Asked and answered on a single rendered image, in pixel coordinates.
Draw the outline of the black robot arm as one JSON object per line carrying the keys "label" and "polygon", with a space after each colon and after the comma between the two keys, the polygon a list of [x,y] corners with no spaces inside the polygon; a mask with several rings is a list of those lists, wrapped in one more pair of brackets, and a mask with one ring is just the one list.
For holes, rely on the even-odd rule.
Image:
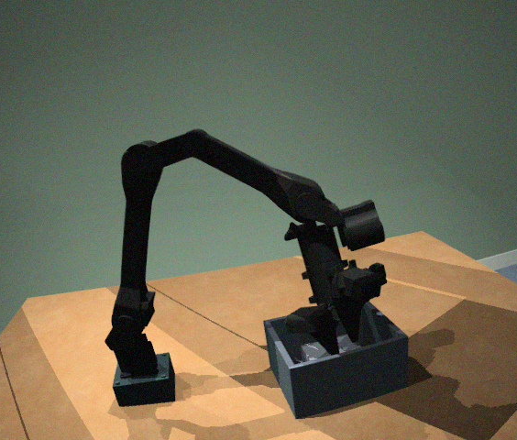
{"label": "black robot arm", "polygon": [[[264,193],[303,223],[290,222],[284,239],[298,238],[305,266],[340,256],[334,227],[342,246],[351,251],[385,242],[383,225],[371,200],[339,211],[316,182],[270,167],[200,128],[160,143],[150,140],[131,146],[121,162],[126,195],[121,283],[111,317],[113,328],[105,339],[114,351],[121,379],[153,375],[157,366],[152,342],[142,334],[155,312],[156,292],[148,291],[146,285],[151,206],[163,167],[189,158],[201,160]],[[324,225],[316,225],[315,221]],[[344,294],[359,303],[379,297],[381,285],[387,283],[384,265],[374,263],[360,269],[354,259],[348,264],[346,269],[341,264],[335,266],[332,297]]]}

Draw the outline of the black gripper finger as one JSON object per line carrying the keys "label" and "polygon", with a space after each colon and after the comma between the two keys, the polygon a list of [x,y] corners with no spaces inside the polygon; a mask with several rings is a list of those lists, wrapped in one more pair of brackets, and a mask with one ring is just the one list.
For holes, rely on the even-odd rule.
{"label": "black gripper finger", "polygon": [[330,325],[325,329],[309,333],[331,356],[339,354],[338,341],[336,338],[336,327],[340,322],[340,319],[333,320],[334,321],[331,322]]}
{"label": "black gripper finger", "polygon": [[361,309],[365,302],[346,302],[340,303],[335,308],[343,327],[346,329],[346,334],[349,336],[352,343],[356,343],[359,337],[359,321]]}

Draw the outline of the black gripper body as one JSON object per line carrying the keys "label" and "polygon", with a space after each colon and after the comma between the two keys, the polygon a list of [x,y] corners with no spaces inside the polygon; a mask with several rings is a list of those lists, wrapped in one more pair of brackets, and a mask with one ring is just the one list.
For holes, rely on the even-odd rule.
{"label": "black gripper body", "polygon": [[313,290],[309,303],[316,303],[317,306],[300,307],[287,315],[285,324],[289,334],[313,333],[325,329],[334,321],[332,310],[340,303],[356,302],[354,298],[345,296],[343,291],[342,297],[332,297],[332,277],[335,275],[335,266],[339,264],[343,269],[348,267],[347,259],[342,260],[341,256],[321,264],[304,265],[306,271],[301,273],[302,279],[309,279]]}

